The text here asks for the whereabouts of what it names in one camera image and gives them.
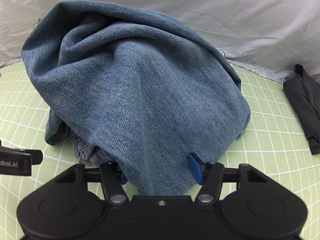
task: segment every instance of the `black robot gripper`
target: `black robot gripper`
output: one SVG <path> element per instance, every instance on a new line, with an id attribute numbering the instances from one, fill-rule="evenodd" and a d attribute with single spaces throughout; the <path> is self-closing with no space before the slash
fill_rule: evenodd
<path id="1" fill-rule="evenodd" d="M 129 201 L 115 162 L 85 169 L 76 164 L 17 208 L 23 240 L 298 240 L 307 207 L 295 194 L 248 164 L 238 169 L 188 157 L 196 182 L 190 196 L 141 196 Z M 87 190 L 100 182 L 105 200 Z M 237 190 L 219 200 L 224 182 Z"/>

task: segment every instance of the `green surface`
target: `green surface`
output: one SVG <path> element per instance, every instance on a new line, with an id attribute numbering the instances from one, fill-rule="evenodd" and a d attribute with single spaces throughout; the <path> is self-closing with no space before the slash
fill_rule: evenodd
<path id="1" fill-rule="evenodd" d="M 286 99 L 282 86 L 243 68 L 233 66 L 240 76 L 242 92 L 252 118 L 244 135 L 221 157 L 226 167 L 249 163 L 301 197 L 309 216 L 304 239 L 320 240 L 320 155 L 312 156 L 303 130 Z M 44 161 L 34 166 L 31 177 L 0 177 L 0 239 L 19 239 L 22 231 L 16 208 L 22 198 L 74 163 L 70 140 L 52 147 L 44 141 L 49 107 L 30 83 L 23 63 L 0 69 L 0 139 L 4 146 L 40 149 Z M 89 190 L 103 197 L 100 185 Z M 195 196 L 198 186 L 188 193 Z M 224 184 L 221 197 L 235 190 Z M 126 185 L 126 191 L 134 188 Z"/>

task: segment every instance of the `wrinkled white cloth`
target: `wrinkled white cloth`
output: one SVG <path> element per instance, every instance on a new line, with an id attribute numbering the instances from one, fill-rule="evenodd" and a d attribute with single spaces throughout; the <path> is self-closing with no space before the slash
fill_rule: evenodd
<path id="1" fill-rule="evenodd" d="M 59 1 L 66 0 L 0 0 L 0 65 L 21 57 L 25 39 Z M 320 82 L 320 0 L 95 1 L 169 14 L 228 61 L 277 82 L 294 76 L 295 64 Z"/>

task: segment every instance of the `blue gripper pad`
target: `blue gripper pad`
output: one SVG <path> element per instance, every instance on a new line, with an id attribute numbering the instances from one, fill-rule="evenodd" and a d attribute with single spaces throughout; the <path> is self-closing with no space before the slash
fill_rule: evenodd
<path id="1" fill-rule="evenodd" d="M 201 165 L 203 164 L 204 163 L 195 153 L 190 153 L 188 155 L 189 170 L 191 171 L 193 177 L 195 178 L 198 184 L 202 184 L 204 181 L 204 176 L 201 169 Z"/>

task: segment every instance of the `blue rubber tip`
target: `blue rubber tip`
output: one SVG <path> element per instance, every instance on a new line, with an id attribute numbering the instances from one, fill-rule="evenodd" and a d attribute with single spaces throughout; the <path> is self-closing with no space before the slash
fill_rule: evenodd
<path id="1" fill-rule="evenodd" d="M 204 176 L 202 174 L 201 164 L 196 160 L 192 153 L 190 153 L 188 156 L 188 166 L 196 182 L 198 184 L 202 184 L 204 181 Z"/>

